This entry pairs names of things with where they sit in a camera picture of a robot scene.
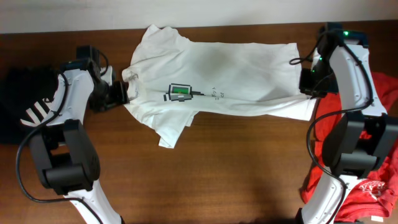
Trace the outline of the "white printed t-shirt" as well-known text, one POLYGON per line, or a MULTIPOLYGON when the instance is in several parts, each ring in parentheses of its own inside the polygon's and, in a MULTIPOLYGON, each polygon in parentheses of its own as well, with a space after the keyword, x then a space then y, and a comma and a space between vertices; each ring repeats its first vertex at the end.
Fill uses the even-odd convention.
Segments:
POLYGON ((175 147, 198 112, 269 114, 308 121, 315 101, 299 91, 295 43, 193 42, 171 27, 149 26, 122 77, 126 109, 175 147))

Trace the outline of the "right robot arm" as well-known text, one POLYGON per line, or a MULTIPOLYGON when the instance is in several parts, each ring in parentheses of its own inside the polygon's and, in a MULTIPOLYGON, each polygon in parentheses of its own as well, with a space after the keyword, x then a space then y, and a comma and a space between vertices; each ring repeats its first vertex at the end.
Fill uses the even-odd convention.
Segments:
POLYGON ((310 201, 296 214, 302 224, 334 223, 352 189, 371 171, 378 170, 397 139, 397 119, 388 116, 373 83, 366 34, 345 30, 327 22, 318 31, 317 42, 304 58, 291 65, 313 62, 301 71, 299 89, 313 98, 337 93, 341 109, 316 118, 315 125, 330 116, 341 119, 327 135, 319 165, 322 177, 310 201))

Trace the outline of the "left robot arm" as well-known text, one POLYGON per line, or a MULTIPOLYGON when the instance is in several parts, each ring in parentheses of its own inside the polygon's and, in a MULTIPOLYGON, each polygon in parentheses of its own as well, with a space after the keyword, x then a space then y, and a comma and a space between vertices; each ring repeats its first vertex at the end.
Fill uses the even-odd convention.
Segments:
POLYGON ((100 160, 83 127, 87 108, 104 112, 126 104, 127 85, 115 79, 105 55, 91 45, 77 47, 76 60, 64 63, 58 88, 44 120, 21 142, 29 146, 41 184, 71 202, 87 223, 123 223, 100 185, 100 160))

